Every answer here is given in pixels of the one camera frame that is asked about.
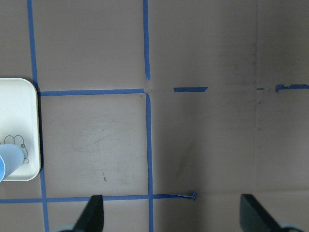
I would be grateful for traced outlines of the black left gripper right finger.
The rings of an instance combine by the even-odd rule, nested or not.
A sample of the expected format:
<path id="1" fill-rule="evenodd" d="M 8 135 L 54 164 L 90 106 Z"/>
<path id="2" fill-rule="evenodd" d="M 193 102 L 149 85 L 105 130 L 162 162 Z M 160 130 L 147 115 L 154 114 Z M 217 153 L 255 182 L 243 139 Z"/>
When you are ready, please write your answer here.
<path id="1" fill-rule="evenodd" d="M 278 222 L 252 194 L 241 194 L 239 222 L 243 232 L 280 232 Z"/>

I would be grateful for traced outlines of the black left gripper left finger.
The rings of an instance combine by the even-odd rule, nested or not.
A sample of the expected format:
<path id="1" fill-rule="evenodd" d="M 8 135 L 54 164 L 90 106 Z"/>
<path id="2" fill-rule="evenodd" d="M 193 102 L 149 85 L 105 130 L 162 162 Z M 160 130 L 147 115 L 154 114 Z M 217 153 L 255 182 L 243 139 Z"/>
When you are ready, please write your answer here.
<path id="1" fill-rule="evenodd" d="M 79 219 L 73 227 L 74 232 L 102 232 L 104 210 L 102 195 L 91 196 Z"/>

